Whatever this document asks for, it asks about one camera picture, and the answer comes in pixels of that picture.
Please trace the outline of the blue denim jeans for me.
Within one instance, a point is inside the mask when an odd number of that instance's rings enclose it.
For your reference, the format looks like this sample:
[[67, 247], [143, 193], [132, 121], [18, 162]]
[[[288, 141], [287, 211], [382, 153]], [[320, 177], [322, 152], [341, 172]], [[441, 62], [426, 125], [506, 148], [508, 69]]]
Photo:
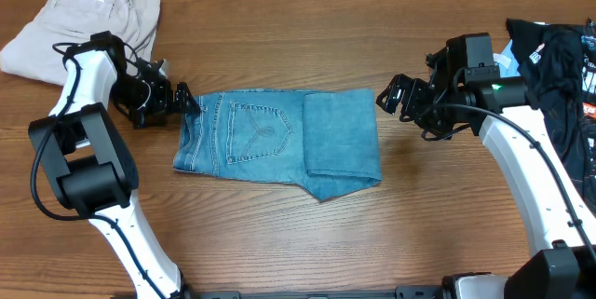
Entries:
[[177, 171], [297, 184], [319, 201], [378, 185], [374, 93], [251, 88], [205, 94], [182, 118]]

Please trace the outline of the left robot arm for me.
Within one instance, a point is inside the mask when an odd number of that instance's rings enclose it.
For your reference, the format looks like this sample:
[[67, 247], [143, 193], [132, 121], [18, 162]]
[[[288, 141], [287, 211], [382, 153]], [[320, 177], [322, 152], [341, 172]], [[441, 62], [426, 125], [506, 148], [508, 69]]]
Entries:
[[105, 31], [84, 43], [55, 43], [67, 79], [46, 118], [30, 123], [30, 187], [37, 208], [64, 222], [87, 221], [108, 241], [139, 298], [194, 298], [161, 248], [140, 205], [139, 172], [107, 109], [135, 128], [200, 108], [185, 83], [172, 85], [166, 61], [149, 62]]

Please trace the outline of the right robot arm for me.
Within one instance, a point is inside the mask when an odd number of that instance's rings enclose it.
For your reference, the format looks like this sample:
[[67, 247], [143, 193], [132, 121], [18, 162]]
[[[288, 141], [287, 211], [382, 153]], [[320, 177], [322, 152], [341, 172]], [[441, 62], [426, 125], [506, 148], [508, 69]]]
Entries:
[[526, 230], [530, 259], [513, 275], [446, 276], [406, 287], [403, 298], [592, 298], [595, 217], [549, 139], [544, 117], [520, 77], [503, 77], [487, 33], [464, 34], [427, 54], [428, 81], [395, 75], [376, 103], [413, 122], [429, 141], [471, 129], [504, 174]]

